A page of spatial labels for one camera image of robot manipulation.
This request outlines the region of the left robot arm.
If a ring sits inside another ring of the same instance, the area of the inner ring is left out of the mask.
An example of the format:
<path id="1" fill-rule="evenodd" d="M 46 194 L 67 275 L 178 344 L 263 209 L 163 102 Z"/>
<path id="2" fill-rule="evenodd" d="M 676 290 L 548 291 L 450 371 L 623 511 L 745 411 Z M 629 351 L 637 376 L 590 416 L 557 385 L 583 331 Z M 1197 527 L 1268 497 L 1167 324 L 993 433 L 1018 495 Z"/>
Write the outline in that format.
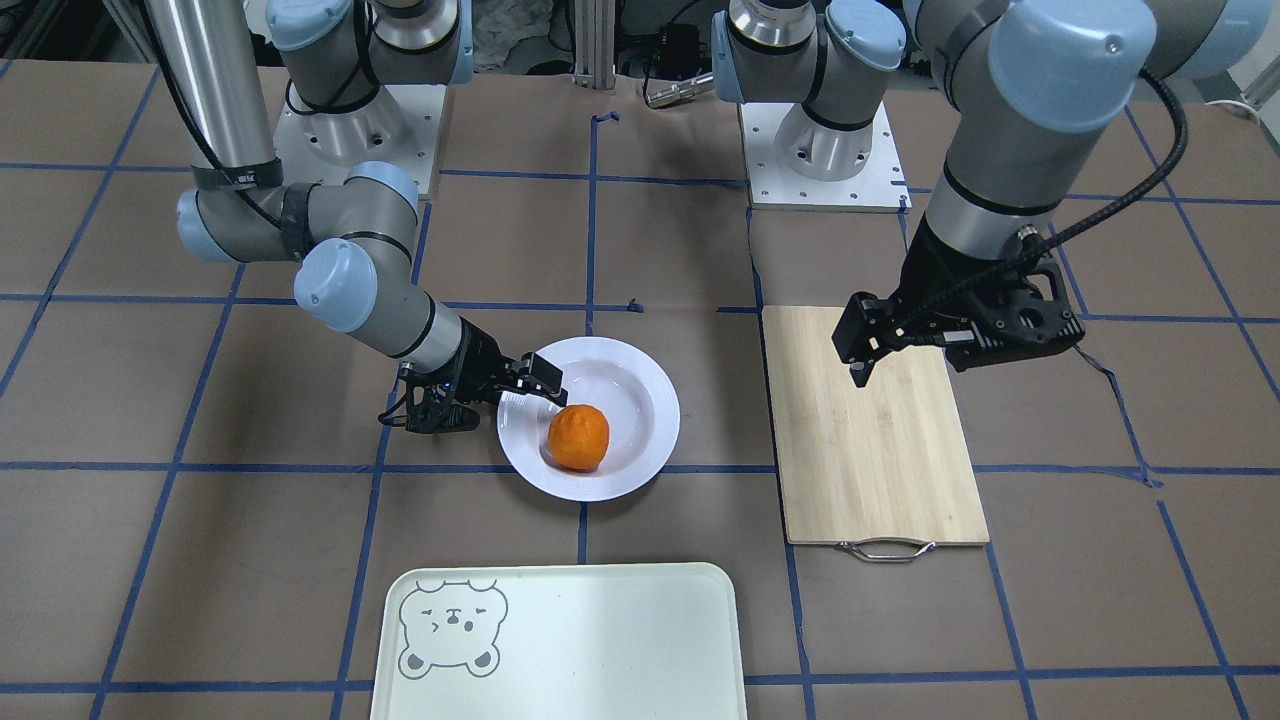
<path id="1" fill-rule="evenodd" d="M 787 102 L 788 164 L 814 179 L 823 147 L 867 150 L 908 42 L 960 122 L 916 228 L 899 287 L 856 292 L 832 341 L 863 387 L 879 360 L 914 345 L 960 372 L 1061 354 L 1084 338 L 1050 252 L 1134 204 L 1187 150 L 1167 87 L 1238 63 L 1268 1 L 731 1 L 710 23 L 717 95 Z M 1147 82 L 1172 122 L 1172 147 L 1135 187 L 1046 234 L 1108 123 Z"/>

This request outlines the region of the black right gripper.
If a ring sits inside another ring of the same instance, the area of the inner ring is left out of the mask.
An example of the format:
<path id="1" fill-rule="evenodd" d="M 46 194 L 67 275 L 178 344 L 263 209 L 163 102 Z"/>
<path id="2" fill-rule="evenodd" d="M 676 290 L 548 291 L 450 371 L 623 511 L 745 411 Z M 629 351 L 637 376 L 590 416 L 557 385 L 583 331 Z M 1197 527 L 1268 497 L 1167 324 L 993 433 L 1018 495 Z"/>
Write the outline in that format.
<path id="1" fill-rule="evenodd" d="M 463 406 L 495 404 L 502 392 L 532 395 L 554 405 L 567 404 L 563 372 L 536 352 L 520 360 L 503 355 L 486 332 L 461 322 L 460 347 L 444 366 L 434 372 L 402 370 L 404 396 L 380 414 L 384 427 L 416 434 L 445 434 L 476 430 L 480 414 Z"/>

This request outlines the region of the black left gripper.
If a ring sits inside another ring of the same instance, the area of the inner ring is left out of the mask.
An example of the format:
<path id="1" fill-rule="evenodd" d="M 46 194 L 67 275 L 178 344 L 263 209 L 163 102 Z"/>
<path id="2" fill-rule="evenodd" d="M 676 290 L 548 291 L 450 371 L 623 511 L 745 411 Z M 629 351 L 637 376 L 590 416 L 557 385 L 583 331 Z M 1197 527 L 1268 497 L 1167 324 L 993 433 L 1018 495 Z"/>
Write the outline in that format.
<path id="1" fill-rule="evenodd" d="M 996 272 L 998 265 L 950 247 L 922 219 L 895 300 L 855 292 L 833 331 L 854 384 L 867 387 L 876 364 L 906 347 L 896 327 L 910 341 L 972 332 L 972 340 L 945 345 L 956 372 L 1047 357 L 1084 340 L 1056 261 L 1041 255 Z"/>

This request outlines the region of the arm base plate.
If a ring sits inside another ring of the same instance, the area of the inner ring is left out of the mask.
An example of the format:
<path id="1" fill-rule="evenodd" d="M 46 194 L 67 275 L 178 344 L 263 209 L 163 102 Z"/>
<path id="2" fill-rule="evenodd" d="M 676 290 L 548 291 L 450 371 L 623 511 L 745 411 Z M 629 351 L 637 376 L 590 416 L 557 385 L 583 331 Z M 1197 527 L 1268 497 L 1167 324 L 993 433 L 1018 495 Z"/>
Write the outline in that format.
<path id="1" fill-rule="evenodd" d="M 447 92 L 439 85 L 390 85 L 352 113 L 302 115 L 306 105 L 289 87 L 274 135 L 284 183 L 339 184 L 361 163 L 388 161 L 429 199 Z"/>
<path id="2" fill-rule="evenodd" d="M 870 126 L 837 131 L 797 104 L 739 106 L 751 206 L 763 210 L 902 213 L 908 182 L 883 105 Z"/>

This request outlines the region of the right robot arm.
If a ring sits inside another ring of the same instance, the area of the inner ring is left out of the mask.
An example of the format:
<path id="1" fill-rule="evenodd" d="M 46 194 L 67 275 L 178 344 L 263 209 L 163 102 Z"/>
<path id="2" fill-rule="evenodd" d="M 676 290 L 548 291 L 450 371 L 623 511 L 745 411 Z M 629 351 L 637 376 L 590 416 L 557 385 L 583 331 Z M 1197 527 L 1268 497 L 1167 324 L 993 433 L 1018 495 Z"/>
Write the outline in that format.
<path id="1" fill-rule="evenodd" d="M 287 110 L 340 182 L 285 178 L 239 1 L 142 1 L 140 14 L 192 142 L 195 187 L 177 204 L 182 243 L 215 263 L 297 263 L 294 301 L 397 360 L 403 396 L 380 415 L 420 434 L 477 428 L 477 404 L 534 395 L 564 406 L 559 368 L 512 359 L 411 279 L 420 188 L 388 161 L 410 128 L 394 85 L 463 83 L 474 68 L 467 1 L 270 1 L 291 74 Z"/>

